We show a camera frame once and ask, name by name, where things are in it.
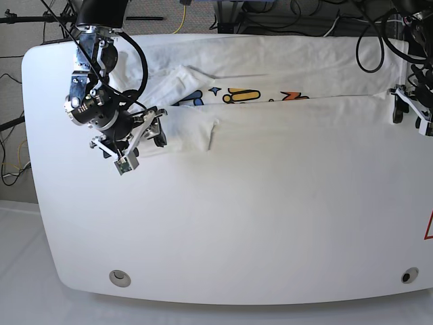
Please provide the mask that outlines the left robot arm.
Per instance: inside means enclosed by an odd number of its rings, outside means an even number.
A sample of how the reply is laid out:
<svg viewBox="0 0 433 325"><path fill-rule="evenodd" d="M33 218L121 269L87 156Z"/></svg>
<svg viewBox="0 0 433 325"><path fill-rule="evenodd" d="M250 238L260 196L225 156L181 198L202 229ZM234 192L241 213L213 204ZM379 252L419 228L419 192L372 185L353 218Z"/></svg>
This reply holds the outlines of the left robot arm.
<svg viewBox="0 0 433 325"><path fill-rule="evenodd" d="M407 24L409 34L419 47L415 56L422 63L411 63L408 81L413 83L412 98L422 104L426 118L432 121L432 1L392 1Z"/></svg>

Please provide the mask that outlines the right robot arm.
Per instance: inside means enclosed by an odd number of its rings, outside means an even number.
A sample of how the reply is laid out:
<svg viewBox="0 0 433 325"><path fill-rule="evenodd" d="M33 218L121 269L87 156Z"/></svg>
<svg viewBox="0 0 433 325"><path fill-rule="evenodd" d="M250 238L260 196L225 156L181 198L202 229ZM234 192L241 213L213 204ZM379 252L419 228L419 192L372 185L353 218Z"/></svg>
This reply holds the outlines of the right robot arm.
<svg viewBox="0 0 433 325"><path fill-rule="evenodd" d="M65 109L73 123L87 125L100 132L92 146L101 146L105 157L113 152L122 157L137 154L133 130L143 128L139 137L151 139L159 148L167 144L160 126L165 110L143 107L138 113L129 108L137 104L148 81L147 60L143 50L123 31L128 1L83 1L75 26L81 31L75 39L74 72ZM110 86L110 73L118 62L113 35L122 37L138 53L142 78L137 89L119 91Z"/></svg>

